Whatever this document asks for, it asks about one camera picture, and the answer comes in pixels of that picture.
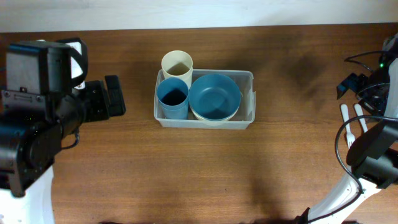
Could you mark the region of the blue cup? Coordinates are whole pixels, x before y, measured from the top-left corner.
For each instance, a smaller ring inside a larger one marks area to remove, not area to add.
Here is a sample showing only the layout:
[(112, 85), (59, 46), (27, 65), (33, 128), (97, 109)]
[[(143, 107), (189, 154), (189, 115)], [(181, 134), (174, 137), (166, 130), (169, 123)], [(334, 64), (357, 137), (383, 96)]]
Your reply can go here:
[(188, 103), (188, 86), (178, 78), (168, 78), (159, 84), (156, 97), (168, 110), (179, 110)]
[(167, 119), (188, 119), (188, 104), (176, 110), (171, 110), (164, 106), (161, 108), (165, 118)]

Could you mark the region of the cream cup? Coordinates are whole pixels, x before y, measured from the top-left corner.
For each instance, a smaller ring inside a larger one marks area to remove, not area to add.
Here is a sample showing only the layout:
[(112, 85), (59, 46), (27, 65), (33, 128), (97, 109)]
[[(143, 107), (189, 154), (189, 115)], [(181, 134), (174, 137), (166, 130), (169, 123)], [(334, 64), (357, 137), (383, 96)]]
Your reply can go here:
[(167, 78), (165, 78), (165, 80), (170, 79), (170, 78), (183, 81), (187, 85), (188, 89), (190, 89), (190, 87), (192, 85), (192, 77), (187, 77), (187, 78), (167, 77)]
[(182, 50), (173, 50), (165, 54), (161, 67), (164, 78), (187, 78), (193, 75), (193, 59)]

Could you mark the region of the cream bowl back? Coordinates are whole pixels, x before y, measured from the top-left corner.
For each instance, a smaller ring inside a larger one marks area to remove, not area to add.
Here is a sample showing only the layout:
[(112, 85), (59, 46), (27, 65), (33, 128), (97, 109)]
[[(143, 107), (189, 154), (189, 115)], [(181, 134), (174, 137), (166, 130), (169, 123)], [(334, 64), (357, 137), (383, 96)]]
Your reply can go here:
[(190, 105), (190, 109), (191, 109), (193, 115), (196, 117), (196, 119), (201, 120), (201, 121), (229, 121), (229, 120), (230, 120), (231, 118), (233, 118), (233, 117), (236, 115), (236, 113), (239, 111), (239, 108), (238, 108), (233, 114), (231, 114), (231, 115), (229, 115), (229, 116), (227, 116), (227, 117), (225, 117), (225, 118), (223, 118), (223, 119), (208, 119), (208, 118), (205, 118), (205, 117), (199, 115), (199, 114), (192, 108), (191, 105)]

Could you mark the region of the cream bowl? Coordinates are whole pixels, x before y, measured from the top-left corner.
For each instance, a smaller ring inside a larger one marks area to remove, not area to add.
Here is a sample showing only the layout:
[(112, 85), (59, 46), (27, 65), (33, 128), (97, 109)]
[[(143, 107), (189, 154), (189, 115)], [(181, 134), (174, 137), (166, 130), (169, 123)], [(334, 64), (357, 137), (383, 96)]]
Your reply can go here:
[(236, 115), (236, 113), (239, 111), (239, 108), (238, 108), (233, 114), (231, 114), (231, 115), (229, 115), (229, 116), (227, 116), (227, 117), (225, 117), (225, 118), (223, 118), (223, 119), (208, 119), (208, 118), (205, 118), (205, 117), (199, 115), (199, 114), (192, 108), (191, 105), (190, 105), (190, 109), (191, 109), (193, 115), (196, 117), (196, 119), (201, 120), (201, 121), (229, 121), (229, 120), (230, 120), (231, 118), (233, 118), (233, 117)]
[(206, 123), (209, 126), (218, 126), (221, 123), (227, 122), (227, 121), (201, 121), (202, 123)]

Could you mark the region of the cream bowl front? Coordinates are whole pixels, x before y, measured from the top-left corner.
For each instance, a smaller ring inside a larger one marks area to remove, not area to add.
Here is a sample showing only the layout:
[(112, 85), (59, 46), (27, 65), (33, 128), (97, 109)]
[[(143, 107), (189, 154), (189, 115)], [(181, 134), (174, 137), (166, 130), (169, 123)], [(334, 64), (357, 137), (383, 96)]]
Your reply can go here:
[(227, 122), (227, 121), (201, 121), (202, 123), (206, 123), (209, 126), (218, 126), (221, 123)]

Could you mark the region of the blue bowl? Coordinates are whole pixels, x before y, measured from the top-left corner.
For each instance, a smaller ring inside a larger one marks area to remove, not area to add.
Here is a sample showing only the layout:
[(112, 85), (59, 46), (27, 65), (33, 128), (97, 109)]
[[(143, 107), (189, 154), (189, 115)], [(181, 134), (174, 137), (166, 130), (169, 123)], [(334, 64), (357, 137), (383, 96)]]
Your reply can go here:
[(188, 100), (199, 115), (208, 119), (223, 119), (240, 107), (241, 92), (232, 78), (212, 73), (193, 82)]

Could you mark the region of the left arm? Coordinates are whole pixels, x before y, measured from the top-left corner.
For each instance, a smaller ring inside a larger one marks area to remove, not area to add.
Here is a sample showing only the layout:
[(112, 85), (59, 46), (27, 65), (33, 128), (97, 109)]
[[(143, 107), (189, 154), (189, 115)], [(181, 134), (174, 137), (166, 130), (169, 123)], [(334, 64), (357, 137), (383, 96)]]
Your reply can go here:
[(62, 141), (84, 123), (126, 112), (116, 75), (87, 81), (79, 38), (21, 41), (6, 52), (1, 91), (1, 222), (53, 223), (52, 182)]

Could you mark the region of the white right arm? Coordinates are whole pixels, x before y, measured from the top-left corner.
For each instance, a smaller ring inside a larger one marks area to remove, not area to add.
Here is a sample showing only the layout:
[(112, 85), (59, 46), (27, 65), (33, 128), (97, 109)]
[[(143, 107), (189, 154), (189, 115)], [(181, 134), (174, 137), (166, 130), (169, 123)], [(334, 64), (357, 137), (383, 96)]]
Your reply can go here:
[(367, 198), (397, 184), (397, 151), (391, 148), (397, 142), (397, 36), (386, 39), (378, 54), (379, 66), (370, 76), (352, 73), (336, 87), (338, 98), (351, 90), (358, 99), (354, 118), (346, 105), (340, 106), (343, 124), (335, 144), (345, 133), (348, 153), (345, 161), (338, 148), (335, 154), (345, 174), (294, 223), (347, 223)]

